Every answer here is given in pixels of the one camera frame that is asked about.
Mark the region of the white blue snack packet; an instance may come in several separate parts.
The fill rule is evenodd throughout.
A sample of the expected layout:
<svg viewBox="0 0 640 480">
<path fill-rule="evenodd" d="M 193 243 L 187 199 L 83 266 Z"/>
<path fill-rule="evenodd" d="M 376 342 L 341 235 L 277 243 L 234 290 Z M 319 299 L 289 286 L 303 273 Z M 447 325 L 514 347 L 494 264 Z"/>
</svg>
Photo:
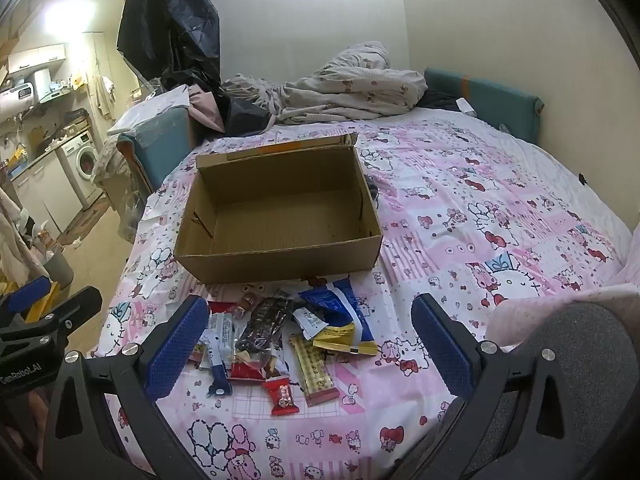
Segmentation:
<svg viewBox="0 0 640 480">
<path fill-rule="evenodd" d="M 231 396 L 228 373 L 233 356 L 233 322 L 229 313 L 212 313 L 201 342 L 205 344 L 213 382 L 208 388 L 210 396 Z"/>
</svg>

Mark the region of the blue yellow snack bag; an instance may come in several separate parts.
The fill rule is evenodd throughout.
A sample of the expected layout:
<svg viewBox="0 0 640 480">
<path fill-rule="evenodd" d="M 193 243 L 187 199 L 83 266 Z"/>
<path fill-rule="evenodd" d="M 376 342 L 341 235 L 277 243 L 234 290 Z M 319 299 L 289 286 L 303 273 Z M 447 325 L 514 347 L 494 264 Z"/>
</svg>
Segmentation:
<svg viewBox="0 0 640 480">
<path fill-rule="evenodd" d="M 315 347 L 354 356 L 376 356 L 378 346 L 349 278 L 303 290 L 298 296 L 326 323 L 311 337 Z"/>
</svg>

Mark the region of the dark brown snack packet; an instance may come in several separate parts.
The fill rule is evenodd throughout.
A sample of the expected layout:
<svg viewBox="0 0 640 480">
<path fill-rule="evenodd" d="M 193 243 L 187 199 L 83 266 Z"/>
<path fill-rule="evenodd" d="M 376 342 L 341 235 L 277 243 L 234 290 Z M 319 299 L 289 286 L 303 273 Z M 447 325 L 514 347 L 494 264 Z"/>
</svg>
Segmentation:
<svg viewBox="0 0 640 480">
<path fill-rule="evenodd" d="M 250 314 L 235 351 L 250 356 L 270 349 L 274 336 L 294 310 L 295 302 L 283 297 L 264 298 Z"/>
</svg>

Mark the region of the small red candy packet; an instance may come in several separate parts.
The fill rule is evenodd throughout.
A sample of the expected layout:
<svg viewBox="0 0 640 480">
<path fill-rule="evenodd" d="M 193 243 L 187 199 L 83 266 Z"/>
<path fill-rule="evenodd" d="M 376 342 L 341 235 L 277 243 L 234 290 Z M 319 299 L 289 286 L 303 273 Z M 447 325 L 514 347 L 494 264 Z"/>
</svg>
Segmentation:
<svg viewBox="0 0 640 480">
<path fill-rule="evenodd" d="M 293 415 L 299 412 L 295 404 L 291 390 L 291 382 L 288 376 L 278 376 L 267 379 L 262 388 L 266 390 L 272 402 L 272 416 Z"/>
</svg>

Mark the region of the checkered wafer bar packet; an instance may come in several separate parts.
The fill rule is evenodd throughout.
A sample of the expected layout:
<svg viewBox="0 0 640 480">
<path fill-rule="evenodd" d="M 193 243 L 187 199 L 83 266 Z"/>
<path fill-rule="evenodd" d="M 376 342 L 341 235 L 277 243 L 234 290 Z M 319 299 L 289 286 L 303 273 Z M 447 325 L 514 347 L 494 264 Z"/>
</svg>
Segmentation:
<svg viewBox="0 0 640 480">
<path fill-rule="evenodd" d="M 296 356 L 298 378 L 307 405 L 315 406 L 337 399 L 340 393 L 326 369 L 322 352 L 300 335 L 291 336 L 288 341 Z"/>
</svg>

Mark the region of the red white snack packet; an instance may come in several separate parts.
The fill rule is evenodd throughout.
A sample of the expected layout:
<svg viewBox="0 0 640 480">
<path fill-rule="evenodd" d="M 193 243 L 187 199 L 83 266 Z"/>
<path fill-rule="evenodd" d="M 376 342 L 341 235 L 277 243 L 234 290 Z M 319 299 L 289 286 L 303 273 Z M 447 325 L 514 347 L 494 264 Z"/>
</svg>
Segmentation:
<svg viewBox="0 0 640 480">
<path fill-rule="evenodd" d="M 265 382 L 281 375 L 278 358 L 270 351 L 235 352 L 231 360 L 230 379 L 236 382 Z"/>
</svg>

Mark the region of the grey trash bin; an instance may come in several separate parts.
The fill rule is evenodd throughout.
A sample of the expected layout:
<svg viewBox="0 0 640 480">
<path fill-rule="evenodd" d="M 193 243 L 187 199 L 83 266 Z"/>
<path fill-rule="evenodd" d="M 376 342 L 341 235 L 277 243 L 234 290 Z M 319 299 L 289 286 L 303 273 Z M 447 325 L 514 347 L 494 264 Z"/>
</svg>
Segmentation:
<svg viewBox="0 0 640 480">
<path fill-rule="evenodd" d="M 51 281 L 57 282 L 61 288 L 70 286 L 73 283 L 74 271 L 59 250 L 57 252 L 47 252 L 47 260 L 43 263 L 43 266 L 49 273 Z"/>
</svg>

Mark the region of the pink hello kitty bedsheet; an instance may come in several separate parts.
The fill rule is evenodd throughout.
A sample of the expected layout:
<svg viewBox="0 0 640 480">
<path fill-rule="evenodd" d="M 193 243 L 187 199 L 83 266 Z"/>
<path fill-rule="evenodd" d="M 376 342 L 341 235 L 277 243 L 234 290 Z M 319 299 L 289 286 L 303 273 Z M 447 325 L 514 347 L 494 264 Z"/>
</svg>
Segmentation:
<svg viewBox="0 0 640 480">
<path fill-rule="evenodd" d="M 96 354 L 114 356 L 168 319 L 186 296 L 232 302 L 246 294 L 298 296 L 311 281 L 203 285 L 177 250 L 198 156 L 286 142 L 356 136 L 376 187 L 382 244 L 375 266 L 329 278 L 356 302 L 371 351 L 327 354 L 334 399 L 309 405 L 291 382 L 295 412 L 272 414 L 260 385 L 211 396 L 210 376 L 188 366 L 160 408 L 186 452 L 213 479 L 378 479 L 442 419 L 450 393 L 410 321 L 412 300 L 433 295 L 483 338 L 503 301 L 530 310 L 555 296 L 639 281 L 639 233 L 551 155 L 479 120 L 451 112 L 277 127 L 209 141 L 183 157 L 145 207 L 134 249 L 103 324 Z"/>
</svg>

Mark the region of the white sachet packet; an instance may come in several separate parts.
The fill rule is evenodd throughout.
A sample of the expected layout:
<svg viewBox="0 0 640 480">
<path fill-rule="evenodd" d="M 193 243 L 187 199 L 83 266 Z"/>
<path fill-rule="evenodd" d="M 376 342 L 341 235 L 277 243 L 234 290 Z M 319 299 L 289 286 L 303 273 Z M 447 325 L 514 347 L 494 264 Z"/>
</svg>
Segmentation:
<svg viewBox="0 0 640 480">
<path fill-rule="evenodd" d="M 329 324 L 324 322 L 322 318 L 315 315 L 314 312 L 306 307 L 299 307 L 293 312 L 293 318 L 300 330 L 302 331 L 305 340 L 314 339 L 318 336 L 322 330 L 325 330 Z"/>
</svg>

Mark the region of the white washing machine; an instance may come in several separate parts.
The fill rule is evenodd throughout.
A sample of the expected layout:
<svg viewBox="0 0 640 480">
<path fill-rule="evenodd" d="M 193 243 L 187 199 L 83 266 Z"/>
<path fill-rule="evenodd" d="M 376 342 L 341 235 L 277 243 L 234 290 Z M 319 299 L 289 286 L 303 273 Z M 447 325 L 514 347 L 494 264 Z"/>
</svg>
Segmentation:
<svg viewBox="0 0 640 480">
<path fill-rule="evenodd" d="M 81 203 L 83 210 L 89 209 L 101 196 L 101 190 L 93 183 L 98 152 L 91 130 L 76 133 L 65 139 L 56 149 L 67 180 Z"/>
</svg>

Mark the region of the brown cardboard box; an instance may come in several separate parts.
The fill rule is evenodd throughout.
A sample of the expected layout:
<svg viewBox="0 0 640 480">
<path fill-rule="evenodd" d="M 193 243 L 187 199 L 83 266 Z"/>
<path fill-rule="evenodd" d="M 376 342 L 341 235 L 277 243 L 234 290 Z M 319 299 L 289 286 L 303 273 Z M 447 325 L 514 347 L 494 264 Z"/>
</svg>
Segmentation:
<svg viewBox="0 0 640 480">
<path fill-rule="evenodd" d="M 383 234 L 356 133 L 200 155 L 174 256 L 205 285 L 371 270 Z"/>
</svg>

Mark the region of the teal cushion left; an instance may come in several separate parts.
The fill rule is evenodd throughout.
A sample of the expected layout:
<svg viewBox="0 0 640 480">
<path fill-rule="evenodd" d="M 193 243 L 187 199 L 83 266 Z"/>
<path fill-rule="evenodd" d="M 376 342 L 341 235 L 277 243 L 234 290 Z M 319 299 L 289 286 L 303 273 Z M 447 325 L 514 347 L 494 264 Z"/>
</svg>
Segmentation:
<svg viewBox="0 0 640 480">
<path fill-rule="evenodd" d="M 185 108 L 174 107 L 117 137 L 140 192 L 148 197 L 193 150 L 192 119 Z"/>
</svg>

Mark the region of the white water heater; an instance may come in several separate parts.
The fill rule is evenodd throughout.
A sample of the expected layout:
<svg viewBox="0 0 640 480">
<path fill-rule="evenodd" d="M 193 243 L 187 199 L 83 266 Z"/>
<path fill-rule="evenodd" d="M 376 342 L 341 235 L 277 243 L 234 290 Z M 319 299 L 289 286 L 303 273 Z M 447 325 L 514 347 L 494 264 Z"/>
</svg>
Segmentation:
<svg viewBox="0 0 640 480">
<path fill-rule="evenodd" d="M 0 122 L 21 114 L 34 106 L 34 87 L 30 82 L 0 93 Z"/>
</svg>

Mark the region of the teal headboard cushion right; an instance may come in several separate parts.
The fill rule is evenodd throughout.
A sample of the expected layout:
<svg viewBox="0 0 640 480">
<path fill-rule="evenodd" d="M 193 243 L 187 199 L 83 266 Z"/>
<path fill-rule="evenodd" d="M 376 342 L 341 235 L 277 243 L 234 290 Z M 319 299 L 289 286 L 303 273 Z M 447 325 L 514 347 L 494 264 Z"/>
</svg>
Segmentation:
<svg viewBox="0 0 640 480">
<path fill-rule="evenodd" d="M 544 101 L 538 96 L 487 79 L 436 68 L 424 70 L 424 78 L 430 95 L 423 102 L 442 96 L 445 102 L 458 108 L 454 101 L 463 98 L 478 119 L 518 139 L 538 143 L 544 109 Z"/>
</svg>

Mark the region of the pink garment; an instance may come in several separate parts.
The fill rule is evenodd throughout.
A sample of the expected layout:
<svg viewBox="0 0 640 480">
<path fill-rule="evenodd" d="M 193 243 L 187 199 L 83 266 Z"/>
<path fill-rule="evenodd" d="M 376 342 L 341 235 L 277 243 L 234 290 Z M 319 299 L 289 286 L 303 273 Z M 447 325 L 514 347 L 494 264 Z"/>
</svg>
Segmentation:
<svg viewBox="0 0 640 480">
<path fill-rule="evenodd" d="M 210 91 L 204 91 L 198 84 L 191 84 L 188 88 L 189 115 L 202 126 L 223 134 L 226 132 L 218 105 Z"/>
</svg>

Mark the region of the crumpled floral blanket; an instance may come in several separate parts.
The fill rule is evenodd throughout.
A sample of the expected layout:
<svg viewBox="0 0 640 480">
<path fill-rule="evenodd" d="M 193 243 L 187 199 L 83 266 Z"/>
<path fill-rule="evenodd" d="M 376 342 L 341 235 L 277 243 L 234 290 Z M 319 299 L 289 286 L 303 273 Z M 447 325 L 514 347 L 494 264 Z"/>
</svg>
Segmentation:
<svg viewBox="0 0 640 480">
<path fill-rule="evenodd" d="M 422 74 L 394 70 L 378 41 L 350 46 L 312 74 L 276 84 L 236 75 L 222 84 L 229 96 L 266 110 L 278 124 L 372 120 L 410 112 L 427 90 Z"/>
</svg>

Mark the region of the black plastic bag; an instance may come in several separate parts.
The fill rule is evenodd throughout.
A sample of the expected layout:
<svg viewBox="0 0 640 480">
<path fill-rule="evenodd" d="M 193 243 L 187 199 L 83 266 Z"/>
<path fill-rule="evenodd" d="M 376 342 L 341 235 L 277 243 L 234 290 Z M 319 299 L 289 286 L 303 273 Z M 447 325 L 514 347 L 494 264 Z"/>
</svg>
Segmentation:
<svg viewBox="0 0 640 480">
<path fill-rule="evenodd" d="M 210 130 L 217 136 L 248 136 L 272 123 L 269 112 L 222 88 L 220 23 L 210 0 L 125 0 L 117 50 L 149 84 L 212 92 L 226 129 Z"/>
</svg>

